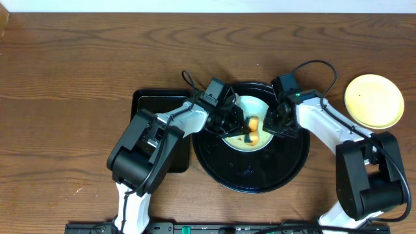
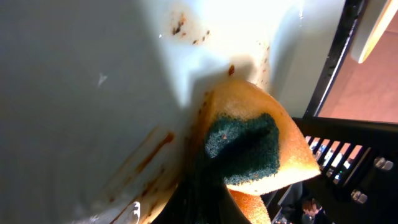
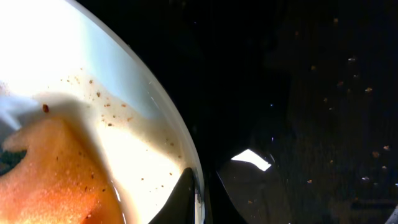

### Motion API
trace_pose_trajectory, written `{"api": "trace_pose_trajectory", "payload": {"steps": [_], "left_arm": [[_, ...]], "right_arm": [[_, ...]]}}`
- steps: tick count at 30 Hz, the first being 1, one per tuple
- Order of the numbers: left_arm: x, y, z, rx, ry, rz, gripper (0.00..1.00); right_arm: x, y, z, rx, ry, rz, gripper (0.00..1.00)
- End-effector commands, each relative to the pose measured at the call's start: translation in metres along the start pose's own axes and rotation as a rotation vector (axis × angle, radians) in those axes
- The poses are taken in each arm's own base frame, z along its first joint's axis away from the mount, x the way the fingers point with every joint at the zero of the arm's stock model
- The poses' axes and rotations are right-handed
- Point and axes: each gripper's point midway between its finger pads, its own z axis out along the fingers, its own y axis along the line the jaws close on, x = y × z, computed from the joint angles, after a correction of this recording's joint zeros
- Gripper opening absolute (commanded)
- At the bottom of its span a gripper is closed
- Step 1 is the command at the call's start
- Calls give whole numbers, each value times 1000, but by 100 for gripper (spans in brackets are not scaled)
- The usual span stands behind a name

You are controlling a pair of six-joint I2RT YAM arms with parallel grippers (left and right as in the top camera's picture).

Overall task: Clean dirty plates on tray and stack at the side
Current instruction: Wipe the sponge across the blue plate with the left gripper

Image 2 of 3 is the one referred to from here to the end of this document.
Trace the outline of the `green and yellow sponge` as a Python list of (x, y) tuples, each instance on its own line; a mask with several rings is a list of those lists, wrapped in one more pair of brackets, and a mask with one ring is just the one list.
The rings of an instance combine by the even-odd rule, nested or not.
[(305, 137), (283, 106), (258, 86), (220, 83), (205, 94), (188, 148), (205, 157), (250, 223), (270, 223), (261, 197), (320, 175)]

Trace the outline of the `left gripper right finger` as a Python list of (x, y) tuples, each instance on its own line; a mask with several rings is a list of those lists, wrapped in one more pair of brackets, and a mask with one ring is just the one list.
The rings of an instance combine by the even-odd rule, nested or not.
[(214, 186), (215, 223), (250, 224), (224, 185)]

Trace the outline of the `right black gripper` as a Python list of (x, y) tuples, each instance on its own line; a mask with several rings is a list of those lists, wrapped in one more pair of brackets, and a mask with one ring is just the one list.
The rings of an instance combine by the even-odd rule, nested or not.
[(333, 223), (397, 223), (397, 125), (296, 118), (321, 169), (303, 182)]

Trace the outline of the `light blue plate top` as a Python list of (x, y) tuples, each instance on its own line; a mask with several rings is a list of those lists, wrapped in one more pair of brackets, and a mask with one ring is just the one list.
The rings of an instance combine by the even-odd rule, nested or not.
[(2, 1), (1, 222), (127, 221), (242, 78), (302, 116), (344, 1)]

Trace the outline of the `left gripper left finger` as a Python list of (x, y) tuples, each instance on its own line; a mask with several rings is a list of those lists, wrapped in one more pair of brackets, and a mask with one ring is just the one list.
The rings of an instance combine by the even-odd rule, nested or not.
[(199, 205), (195, 186), (189, 180), (183, 180), (152, 224), (198, 223)]

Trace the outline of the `light blue plate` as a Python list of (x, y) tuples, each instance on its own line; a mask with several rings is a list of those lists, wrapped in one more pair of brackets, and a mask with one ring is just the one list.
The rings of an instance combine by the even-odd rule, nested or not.
[(302, 116), (344, 1), (2, 1), (1, 222), (127, 221), (242, 78)]
[(376, 27), (388, 5), (388, 0), (367, 1), (351, 45), (351, 58), (357, 63), (365, 61), (371, 37), (375, 33)]

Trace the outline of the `yellow plate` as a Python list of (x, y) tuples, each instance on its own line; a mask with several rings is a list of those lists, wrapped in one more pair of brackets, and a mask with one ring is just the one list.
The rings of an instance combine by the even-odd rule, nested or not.
[(397, 0), (370, 1), (370, 3), (376, 3), (377, 6), (369, 8), (372, 18), (370, 22), (366, 22), (366, 25), (371, 25), (371, 30), (365, 33), (366, 41), (360, 51), (358, 63), (363, 63), (369, 57), (397, 12)]

